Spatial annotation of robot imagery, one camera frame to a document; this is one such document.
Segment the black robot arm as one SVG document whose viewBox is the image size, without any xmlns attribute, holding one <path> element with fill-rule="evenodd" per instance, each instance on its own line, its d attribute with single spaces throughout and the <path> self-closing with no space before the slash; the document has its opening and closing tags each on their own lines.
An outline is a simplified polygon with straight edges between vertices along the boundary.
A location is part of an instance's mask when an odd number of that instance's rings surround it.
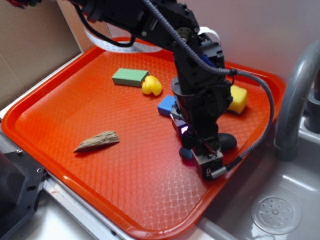
<svg viewBox="0 0 320 240">
<path fill-rule="evenodd" d="M 106 22 L 130 33 L 131 47 L 136 39 L 172 52 L 177 77 L 171 89 L 175 97 L 171 115 L 187 125 L 180 134 L 182 147 L 196 155 L 229 151 L 236 138 L 220 133 L 218 118 L 232 103 L 231 83 L 226 76 L 224 55 L 212 41 L 191 10 L 175 0 L 74 0 L 82 24 L 96 37 L 106 37 L 90 23 Z"/>
</svg>

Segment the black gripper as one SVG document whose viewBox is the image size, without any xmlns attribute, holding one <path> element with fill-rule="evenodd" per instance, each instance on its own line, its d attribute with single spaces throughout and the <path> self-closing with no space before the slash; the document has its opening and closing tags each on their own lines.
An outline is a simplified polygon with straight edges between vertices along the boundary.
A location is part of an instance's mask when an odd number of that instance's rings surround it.
<svg viewBox="0 0 320 240">
<path fill-rule="evenodd" d="M 181 137 L 182 146 L 193 150 L 196 156 L 214 154 L 221 149 L 217 120 L 230 106 L 231 83 L 218 84 L 183 91 L 179 78 L 171 82 L 179 116 L 187 123 L 188 130 Z"/>
</svg>

